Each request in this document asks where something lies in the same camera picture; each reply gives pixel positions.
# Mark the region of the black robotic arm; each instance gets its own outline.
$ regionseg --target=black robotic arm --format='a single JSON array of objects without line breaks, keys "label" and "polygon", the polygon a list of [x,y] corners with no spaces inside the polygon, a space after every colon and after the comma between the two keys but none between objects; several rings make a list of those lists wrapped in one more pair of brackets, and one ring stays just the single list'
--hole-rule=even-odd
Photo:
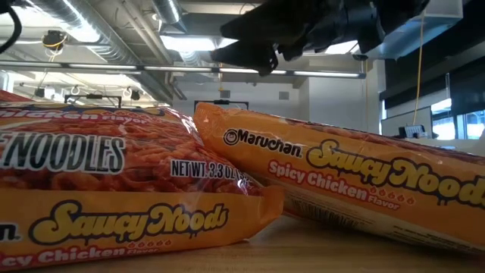
[{"label": "black robotic arm", "polygon": [[358,40],[365,54],[384,37],[419,15],[430,0],[269,0],[224,24],[221,34],[237,39],[212,52],[214,61],[268,75],[277,65],[275,51],[286,61],[303,52],[322,52]]}]

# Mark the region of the maruchan saucy noods package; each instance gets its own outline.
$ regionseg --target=maruchan saucy noods package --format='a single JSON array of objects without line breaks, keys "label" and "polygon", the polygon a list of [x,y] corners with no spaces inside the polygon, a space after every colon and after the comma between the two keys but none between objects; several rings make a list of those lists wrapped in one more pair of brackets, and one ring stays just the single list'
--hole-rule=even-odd
[{"label": "maruchan saucy noods package", "polygon": [[221,246],[283,210],[170,108],[0,106],[0,270]]},{"label": "maruchan saucy noods package", "polygon": [[286,188],[287,212],[409,243],[485,250],[485,158],[200,104],[204,144]]}]

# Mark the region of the maruchan logo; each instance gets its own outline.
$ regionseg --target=maruchan logo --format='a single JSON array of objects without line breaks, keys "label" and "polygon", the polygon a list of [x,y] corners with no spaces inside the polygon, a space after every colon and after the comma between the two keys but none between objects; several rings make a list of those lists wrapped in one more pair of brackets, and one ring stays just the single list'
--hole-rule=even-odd
[{"label": "maruchan logo", "polygon": [[22,240],[22,236],[17,234],[18,226],[16,224],[0,224],[0,243],[15,242]]},{"label": "maruchan logo", "polygon": [[228,146],[234,146],[239,142],[260,146],[272,152],[280,152],[296,158],[302,157],[302,147],[293,143],[284,142],[280,139],[271,139],[242,129],[229,129],[224,133],[224,143]]},{"label": "maruchan logo", "polygon": [[229,146],[236,145],[239,142],[239,139],[237,137],[237,131],[234,129],[228,130],[224,134],[224,143],[226,143]]}]

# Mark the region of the table surface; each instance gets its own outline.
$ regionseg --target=table surface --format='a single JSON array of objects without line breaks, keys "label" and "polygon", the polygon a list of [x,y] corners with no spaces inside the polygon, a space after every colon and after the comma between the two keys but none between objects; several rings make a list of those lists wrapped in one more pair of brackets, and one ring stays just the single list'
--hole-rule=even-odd
[{"label": "table surface", "polygon": [[97,272],[485,272],[485,259],[326,229],[283,216],[251,240],[178,253],[34,269]]}]

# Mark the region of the ductwork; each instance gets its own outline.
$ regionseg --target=ductwork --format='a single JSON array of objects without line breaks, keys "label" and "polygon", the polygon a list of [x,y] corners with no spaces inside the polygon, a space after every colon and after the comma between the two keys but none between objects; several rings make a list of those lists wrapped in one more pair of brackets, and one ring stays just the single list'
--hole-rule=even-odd
[{"label": "ductwork", "polygon": [[202,66],[202,60],[197,52],[179,52],[183,63],[187,66]]},{"label": "ductwork", "polygon": [[185,33],[182,8],[177,0],[152,0],[155,12],[164,24],[170,24]]},{"label": "ductwork", "polygon": [[[170,24],[177,30],[187,32],[182,21],[182,8],[177,0],[152,0],[155,11],[164,24]],[[199,53],[179,52],[183,62],[188,66],[202,66]]]},{"label": "ductwork", "polygon": [[[98,42],[108,46],[87,46],[109,64],[140,64],[139,59],[115,33],[111,26],[86,0],[26,0],[34,8],[60,21],[61,27],[80,42]],[[151,74],[130,75],[153,99],[170,102],[173,98],[167,86]]]}]

